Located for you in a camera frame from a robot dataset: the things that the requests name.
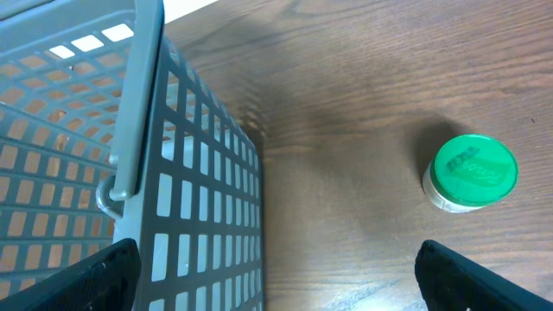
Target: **wooden table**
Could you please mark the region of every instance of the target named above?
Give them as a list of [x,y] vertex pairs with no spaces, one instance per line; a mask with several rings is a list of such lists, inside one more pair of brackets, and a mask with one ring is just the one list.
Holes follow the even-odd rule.
[[[425,309],[428,238],[553,300],[552,16],[549,0],[220,0],[167,26],[263,138],[267,309]],[[505,142],[519,183],[445,213],[421,175],[465,131]]]

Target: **jar lid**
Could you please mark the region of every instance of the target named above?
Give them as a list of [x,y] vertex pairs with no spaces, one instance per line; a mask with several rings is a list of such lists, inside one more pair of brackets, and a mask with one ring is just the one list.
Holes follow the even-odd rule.
[[486,206],[515,188],[518,165],[514,154],[489,136],[458,136],[442,146],[430,166],[436,190],[463,206]]

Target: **plastic basket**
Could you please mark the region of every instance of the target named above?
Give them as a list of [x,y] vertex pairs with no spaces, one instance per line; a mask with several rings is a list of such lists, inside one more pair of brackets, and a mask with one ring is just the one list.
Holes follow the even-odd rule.
[[0,13],[0,297],[134,238],[135,309],[261,310],[261,165],[161,1]]

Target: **brown tabletop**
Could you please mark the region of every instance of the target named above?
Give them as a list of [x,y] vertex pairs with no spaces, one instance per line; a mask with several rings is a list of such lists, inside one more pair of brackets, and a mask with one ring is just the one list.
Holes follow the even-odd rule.
[[[553,300],[552,16],[549,0],[220,0],[167,26],[264,139],[267,309],[424,310],[428,238]],[[422,172],[467,131],[509,146],[519,182],[445,213]]]

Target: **wooden surface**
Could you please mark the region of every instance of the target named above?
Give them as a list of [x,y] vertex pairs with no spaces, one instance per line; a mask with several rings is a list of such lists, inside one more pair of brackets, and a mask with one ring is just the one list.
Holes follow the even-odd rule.
[[[267,309],[424,310],[427,238],[553,300],[552,16],[549,0],[219,0],[167,26],[264,133]],[[464,131],[505,142],[519,184],[444,213],[421,174]]]

